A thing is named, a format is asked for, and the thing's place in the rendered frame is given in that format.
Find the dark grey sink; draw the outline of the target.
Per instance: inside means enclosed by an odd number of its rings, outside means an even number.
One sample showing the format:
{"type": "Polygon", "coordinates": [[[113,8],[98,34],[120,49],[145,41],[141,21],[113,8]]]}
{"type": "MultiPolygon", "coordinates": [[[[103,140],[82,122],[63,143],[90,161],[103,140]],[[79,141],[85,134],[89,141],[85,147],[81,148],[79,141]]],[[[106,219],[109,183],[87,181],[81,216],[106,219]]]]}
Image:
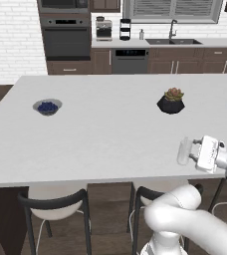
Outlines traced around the dark grey sink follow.
{"type": "Polygon", "coordinates": [[[195,39],[145,39],[149,45],[201,45],[195,39]]]}

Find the black dishwasher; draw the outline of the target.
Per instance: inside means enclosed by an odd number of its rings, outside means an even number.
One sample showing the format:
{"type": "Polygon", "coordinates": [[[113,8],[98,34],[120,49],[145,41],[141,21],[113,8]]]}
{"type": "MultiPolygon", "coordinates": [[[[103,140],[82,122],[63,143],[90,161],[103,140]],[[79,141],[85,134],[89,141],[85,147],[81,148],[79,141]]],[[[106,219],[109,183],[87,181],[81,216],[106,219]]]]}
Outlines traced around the black dishwasher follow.
{"type": "Polygon", "coordinates": [[[118,75],[146,74],[147,49],[114,49],[112,72],[118,75]]]}

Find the black built-in oven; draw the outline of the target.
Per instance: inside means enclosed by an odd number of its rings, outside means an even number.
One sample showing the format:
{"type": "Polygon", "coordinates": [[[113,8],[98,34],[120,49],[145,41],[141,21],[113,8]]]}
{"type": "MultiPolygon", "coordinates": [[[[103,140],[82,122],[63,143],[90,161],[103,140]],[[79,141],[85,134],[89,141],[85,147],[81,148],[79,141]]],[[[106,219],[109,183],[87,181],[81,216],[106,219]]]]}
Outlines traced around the black built-in oven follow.
{"type": "Polygon", "coordinates": [[[91,20],[81,15],[40,17],[47,61],[89,61],[91,20]]]}

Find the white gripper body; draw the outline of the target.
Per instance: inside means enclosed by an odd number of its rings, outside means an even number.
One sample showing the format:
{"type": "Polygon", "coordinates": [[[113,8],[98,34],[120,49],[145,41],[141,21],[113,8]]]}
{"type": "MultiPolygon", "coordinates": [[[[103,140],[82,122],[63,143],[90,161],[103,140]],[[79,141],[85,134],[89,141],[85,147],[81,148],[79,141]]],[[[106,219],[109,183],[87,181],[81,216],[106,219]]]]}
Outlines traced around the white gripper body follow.
{"type": "Polygon", "coordinates": [[[215,160],[218,154],[219,142],[216,138],[205,135],[199,148],[196,168],[213,173],[216,169],[215,160]]]}

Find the silver coffee machine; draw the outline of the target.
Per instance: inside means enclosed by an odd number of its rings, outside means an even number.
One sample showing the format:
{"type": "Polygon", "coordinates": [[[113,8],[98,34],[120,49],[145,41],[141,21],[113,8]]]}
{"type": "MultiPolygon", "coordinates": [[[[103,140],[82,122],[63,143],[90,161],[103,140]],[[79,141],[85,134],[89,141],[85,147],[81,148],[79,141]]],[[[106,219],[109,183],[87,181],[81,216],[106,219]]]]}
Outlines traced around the silver coffee machine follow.
{"type": "Polygon", "coordinates": [[[96,35],[98,41],[111,41],[113,22],[103,16],[96,19],[96,35]]]}

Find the brown base cupboard run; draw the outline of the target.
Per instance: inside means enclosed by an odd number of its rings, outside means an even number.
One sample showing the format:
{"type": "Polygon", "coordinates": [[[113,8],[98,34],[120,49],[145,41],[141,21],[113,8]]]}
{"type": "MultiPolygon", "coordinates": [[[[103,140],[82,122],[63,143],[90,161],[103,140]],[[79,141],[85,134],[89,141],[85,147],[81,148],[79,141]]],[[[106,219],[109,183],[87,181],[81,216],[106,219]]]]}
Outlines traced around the brown base cupboard run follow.
{"type": "MultiPolygon", "coordinates": [[[[48,61],[49,75],[106,75],[114,49],[92,49],[89,61],[48,61]]],[[[150,48],[147,74],[227,74],[227,48],[150,48]]]]}

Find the window with grey blinds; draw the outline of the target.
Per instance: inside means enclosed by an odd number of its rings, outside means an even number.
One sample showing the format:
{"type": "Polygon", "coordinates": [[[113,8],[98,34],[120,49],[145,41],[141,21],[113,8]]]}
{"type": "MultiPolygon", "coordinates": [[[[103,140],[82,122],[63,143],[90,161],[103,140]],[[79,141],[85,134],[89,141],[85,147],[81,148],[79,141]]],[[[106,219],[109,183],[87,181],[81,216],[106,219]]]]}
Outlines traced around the window with grey blinds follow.
{"type": "Polygon", "coordinates": [[[223,0],[123,0],[132,24],[217,24],[223,0]]]}

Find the black microwave oven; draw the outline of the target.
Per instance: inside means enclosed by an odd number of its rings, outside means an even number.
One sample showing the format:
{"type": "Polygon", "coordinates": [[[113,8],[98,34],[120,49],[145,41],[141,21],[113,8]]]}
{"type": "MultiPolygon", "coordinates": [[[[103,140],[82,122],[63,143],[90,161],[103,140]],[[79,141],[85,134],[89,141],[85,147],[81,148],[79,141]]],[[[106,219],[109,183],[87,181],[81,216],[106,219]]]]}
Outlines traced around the black microwave oven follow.
{"type": "Polygon", "coordinates": [[[89,0],[38,0],[42,13],[88,13],[89,0]]]}

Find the dark wood counter base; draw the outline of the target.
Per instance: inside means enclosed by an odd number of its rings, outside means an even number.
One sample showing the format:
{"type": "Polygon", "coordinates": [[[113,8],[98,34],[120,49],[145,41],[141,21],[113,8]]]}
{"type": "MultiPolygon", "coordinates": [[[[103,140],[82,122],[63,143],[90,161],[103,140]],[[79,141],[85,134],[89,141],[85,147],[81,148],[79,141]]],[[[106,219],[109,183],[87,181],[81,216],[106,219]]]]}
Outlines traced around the dark wood counter base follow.
{"type": "Polygon", "coordinates": [[[21,255],[27,226],[19,192],[27,193],[28,188],[0,188],[0,255],[21,255]]]}

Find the dark metal tap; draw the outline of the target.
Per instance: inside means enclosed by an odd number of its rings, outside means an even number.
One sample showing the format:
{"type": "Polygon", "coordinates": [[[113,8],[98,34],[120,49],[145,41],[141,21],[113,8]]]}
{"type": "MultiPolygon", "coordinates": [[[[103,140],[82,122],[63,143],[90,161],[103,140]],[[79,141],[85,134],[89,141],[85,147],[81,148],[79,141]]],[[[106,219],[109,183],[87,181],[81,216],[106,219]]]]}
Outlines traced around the dark metal tap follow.
{"type": "Polygon", "coordinates": [[[168,34],[168,39],[169,40],[171,40],[173,37],[175,37],[176,36],[176,32],[177,32],[177,30],[173,30],[173,25],[174,24],[177,24],[177,20],[175,20],[175,19],[173,19],[172,21],[171,21],[171,24],[170,24],[170,30],[169,30],[169,34],[168,34]]]}

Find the succulent in black pot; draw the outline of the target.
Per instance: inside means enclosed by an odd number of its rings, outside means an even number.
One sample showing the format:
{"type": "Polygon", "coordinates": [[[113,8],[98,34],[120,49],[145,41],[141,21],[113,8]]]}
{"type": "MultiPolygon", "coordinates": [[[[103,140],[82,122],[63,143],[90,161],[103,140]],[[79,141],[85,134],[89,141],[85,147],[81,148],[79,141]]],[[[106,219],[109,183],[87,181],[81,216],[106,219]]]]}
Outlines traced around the succulent in black pot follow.
{"type": "Polygon", "coordinates": [[[184,94],[180,89],[170,88],[158,101],[157,106],[166,114],[174,115],[181,112],[185,105],[182,101],[184,94]]]}

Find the clear glass cup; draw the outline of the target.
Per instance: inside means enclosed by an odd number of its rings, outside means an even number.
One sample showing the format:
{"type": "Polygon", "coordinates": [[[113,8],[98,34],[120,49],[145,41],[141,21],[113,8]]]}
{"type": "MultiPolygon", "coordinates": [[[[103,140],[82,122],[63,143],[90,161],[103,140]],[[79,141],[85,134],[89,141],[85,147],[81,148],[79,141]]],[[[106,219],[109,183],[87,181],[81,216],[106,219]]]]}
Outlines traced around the clear glass cup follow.
{"type": "Polygon", "coordinates": [[[188,163],[191,149],[192,141],[188,137],[185,137],[179,145],[179,150],[177,154],[177,162],[180,165],[186,165],[188,163]]]}

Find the grey bowl of blueberries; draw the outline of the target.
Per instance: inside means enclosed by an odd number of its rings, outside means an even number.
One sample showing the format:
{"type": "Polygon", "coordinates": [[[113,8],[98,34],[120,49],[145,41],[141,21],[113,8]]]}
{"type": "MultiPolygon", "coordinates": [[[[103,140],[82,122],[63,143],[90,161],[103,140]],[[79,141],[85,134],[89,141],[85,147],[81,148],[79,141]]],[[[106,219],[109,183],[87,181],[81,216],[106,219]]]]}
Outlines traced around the grey bowl of blueberries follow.
{"type": "Polygon", "coordinates": [[[56,99],[44,99],[36,102],[33,105],[33,109],[39,114],[49,117],[54,115],[61,107],[63,103],[56,99]]]}

